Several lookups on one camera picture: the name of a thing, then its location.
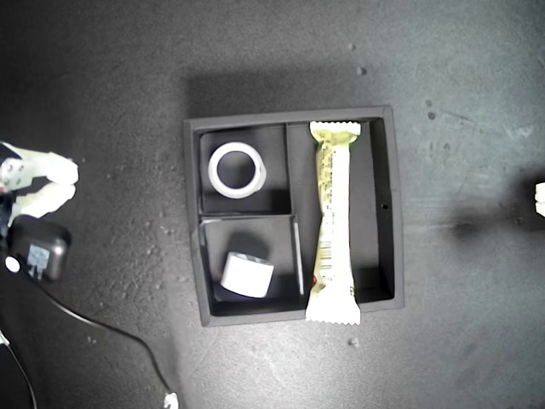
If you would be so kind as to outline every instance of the food wrapper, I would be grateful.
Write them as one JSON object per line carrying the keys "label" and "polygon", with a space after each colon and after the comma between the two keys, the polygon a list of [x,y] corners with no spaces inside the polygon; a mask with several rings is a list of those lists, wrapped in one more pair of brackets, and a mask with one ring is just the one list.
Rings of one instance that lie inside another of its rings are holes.
{"label": "food wrapper", "polygon": [[314,264],[315,284],[307,320],[336,324],[360,322],[350,263],[350,144],[358,139],[357,123],[310,124],[318,142],[316,168],[322,224]]}

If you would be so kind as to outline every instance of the gray concrete floor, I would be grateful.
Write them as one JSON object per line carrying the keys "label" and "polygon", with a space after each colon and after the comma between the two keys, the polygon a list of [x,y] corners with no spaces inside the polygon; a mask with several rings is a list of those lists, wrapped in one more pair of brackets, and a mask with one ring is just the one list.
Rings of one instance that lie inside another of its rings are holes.
{"label": "gray concrete floor", "polygon": [[[81,165],[52,217],[73,232],[71,271],[50,290],[143,336],[192,409],[544,407],[544,19],[537,0],[3,4],[0,138]],[[182,120],[382,104],[406,307],[356,328],[202,328]],[[161,407],[137,345],[0,283],[40,407]],[[28,407],[0,362],[3,407]]]}

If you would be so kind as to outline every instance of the tape roll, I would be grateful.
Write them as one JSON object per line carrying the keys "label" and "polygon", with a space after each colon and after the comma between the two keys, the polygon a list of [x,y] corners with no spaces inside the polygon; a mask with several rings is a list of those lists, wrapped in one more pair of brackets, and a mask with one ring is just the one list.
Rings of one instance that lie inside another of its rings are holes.
{"label": "tape roll", "polygon": [[[221,181],[220,176],[218,175],[218,165],[220,164],[221,159],[232,152],[245,153],[252,159],[252,162],[254,162],[254,177],[252,177],[250,183],[244,187],[229,187]],[[242,142],[229,142],[218,147],[212,154],[208,163],[208,176],[212,186],[218,193],[230,199],[244,199],[263,187],[263,184],[265,184],[265,180],[267,179],[267,170],[265,169],[261,155],[253,147]]]}
{"label": "tape roll", "polygon": [[241,296],[263,298],[267,295],[274,266],[261,258],[230,252],[221,286]]}

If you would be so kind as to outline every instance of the black box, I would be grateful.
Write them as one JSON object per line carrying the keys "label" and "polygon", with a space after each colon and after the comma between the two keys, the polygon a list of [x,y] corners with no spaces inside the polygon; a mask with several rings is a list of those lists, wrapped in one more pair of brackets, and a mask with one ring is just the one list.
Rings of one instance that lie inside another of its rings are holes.
{"label": "black box", "polygon": [[[398,155],[390,107],[189,119],[184,123],[187,210],[203,325],[305,318],[321,211],[312,121],[357,121],[351,145],[350,243],[356,300],[364,312],[404,306]],[[267,179],[246,199],[211,186],[208,161],[229,141],[254,147]],[[264,299],[220,286],[229,251],[274,264]]]}

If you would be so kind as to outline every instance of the power cord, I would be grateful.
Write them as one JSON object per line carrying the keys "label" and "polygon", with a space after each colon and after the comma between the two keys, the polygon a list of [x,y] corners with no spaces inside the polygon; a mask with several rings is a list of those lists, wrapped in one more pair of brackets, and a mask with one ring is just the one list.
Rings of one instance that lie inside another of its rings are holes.
{"label": "power cord", "polygon": [[63,313],[66,313],[70,315],[72,318],[75,318],[76,320],[79,320],[81,322],[84,322],[85,324],[94,326],[95,328],[102,328],[107,331],[114,332],[118,335],[121,335],[123,337],[127,337],[128,339],[133,340],[134,342],[138,343],[148,354],[150,361],[152,362],[153,370],[156,372],[159,381],[161,381],[161,384],[163,385],[165,391],[167,394],[172,393],[172,389],[169,386],[169,383],[167,382],[166,378],[164,377],[163,373],[161,372],[161,369],[159,368],[159,364],[157,362],[157,358],[155,357],[155,354],[153,353],[150,346],[144,341],[142,338],[137,337],[136,335],[133,335],[129,332],[126,332],[124,330],[121,330],[119,328],[116,328],[115,326],[105,324],[103,322],[99,322],[97,320],[93,320],[83,314],[75,312],[73,309],[68,307],[66,304],[64,304],[62,301],[54,297],[49,291],[47,291],[45,288],[43,288],[36,280],[34,280],[30,275],[23,273],[31,283],[33,283],[51,302],[53,305],[55,305],[60,311]]}
{"label": "power cord", "polygon": [[[121,330],[119,328],[116,328],[115,326],[99,322],[98,320],[93,320],[90,317],[87,317],[87,316],[85,316],[83,314],[77,313],[76,311],[74,311],[73,309],[68,307],[66,304],[64,304],[62,301],[60,301],[58,298],[53,296],[45,288],[43,288],[30,275],[30,273],[29,273],[29,271],[27,269],[22,269],[20,271],[20,273],[22,275],[24,275],[33,285],[35,285],[46,296],[46,298],[48,298],[49,302],[51,302],[54,306],[56,306],[63,313],[66,313],[66,314],[70,315],[72,318],[75,318],[76,320],[79,320],[79,321],[81,321],[81,322],[83,322],[83,323],[85,323],[87,325],[91,325],[91,326],[96,327],[96,328],[102,328],[104,330],[114,332],[114,333],[116,333],[118,335],[121,335],[123,337],[127,337],[128,339],[138,343],[147,352],[147,355],[149,356],[150,361],[152,362],[153,370],[157,374],[157,377],[159,378],[159,381],[161,382],[161,384],[163,385],[163,387],[165,389],[166,397],[164,399],[164,407],[166,409],[178,409],[178,407],[179,407],[178,397],[177,397],[176,393],[173,392],[173,389],[169,386],[169,383],[167,382],[166,378],[164,377],[163,373],[161,372],[161,369],[159,368],[159,364],[158,364],[157,358],[155,357],[155,354],[153,353],[150,346],[146,343],[146,341],[144,341],[140,337],[137,337],[136,335],[133,335],[133,334],[131,334],[129,332],[126,332],[124,330]],[[23,369],[22,365],[20,364],[19,360],[17,359],[16,354],[14,353],[14,351],[9,346],[9,342],[7,342],[5,337],[3,339],[6,341],[4,344],[8,347],[9,352],[13,356],[15,362],[17,363],[17,366],[19,367],[20,371],[22,372],[23,376],[25,377],[26,383],[28,385],[28,389],[29,389],[31,397],[32,397],[33,409],[37,409],[36,396],[34,394],[34,389],[32,387],[32,383],[31,383],[29,377],[26,375],[26,372]]]}
{"label": "power cord", "polygon": [[11,348],[11,345],[9,344],[8,339],[2,334],[2,331],[0,331],[0,345],[4,345],[6,347],[6,349],[9,351],[12,358],[14,359],[15,363],[19,367],[20,372],[23,374],[23,377],[26,380],[26,386],[28,388],[28,392],[31,394],[32,407],[33,409],[37,409],[36,395],[34,394],[34,388],[32,387],[31,380],[26,375],[26,371],[23,368],[23,365],[20,364],[19,358],[17,358],[17,354],[14,352],[13,348]]}

